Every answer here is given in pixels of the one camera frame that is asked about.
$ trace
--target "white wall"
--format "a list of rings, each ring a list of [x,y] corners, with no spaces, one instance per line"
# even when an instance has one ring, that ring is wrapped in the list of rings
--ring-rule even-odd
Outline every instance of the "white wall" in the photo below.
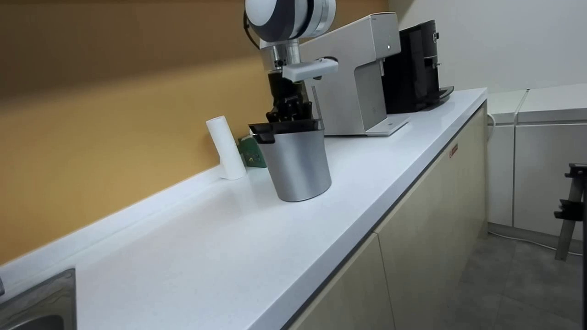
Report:
[[[390,0],[440,33],[440,84],[491,92],[587,82],[587,0]]]

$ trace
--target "yellow wall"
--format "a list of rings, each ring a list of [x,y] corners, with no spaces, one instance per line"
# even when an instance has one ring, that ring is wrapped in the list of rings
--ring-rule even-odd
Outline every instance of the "yellow wall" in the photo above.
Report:
[[[0,264],[218,161],[267,86],[243,0],[0,4]],[[385,0],[339,0],[335,26]]]

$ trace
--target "gray floor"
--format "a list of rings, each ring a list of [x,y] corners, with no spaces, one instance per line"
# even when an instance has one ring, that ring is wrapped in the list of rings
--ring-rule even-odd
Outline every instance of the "gray floor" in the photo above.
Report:
[[[442,330],[581,330],[581,257],[480,238]]]

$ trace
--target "sink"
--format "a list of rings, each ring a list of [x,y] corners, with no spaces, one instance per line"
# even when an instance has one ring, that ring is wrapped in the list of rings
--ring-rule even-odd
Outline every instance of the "sink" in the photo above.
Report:
[[[75,330],[75,269],[0,304],[0,330]]]

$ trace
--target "black appliance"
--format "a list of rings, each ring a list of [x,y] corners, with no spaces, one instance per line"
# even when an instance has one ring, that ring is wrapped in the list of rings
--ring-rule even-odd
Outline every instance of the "black appliance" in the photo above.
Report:
[[[383,93],[388,114],[416,112],[442,104],[451,88],[438,88],[434,20],[399,31],[401,53],[383,64]]]

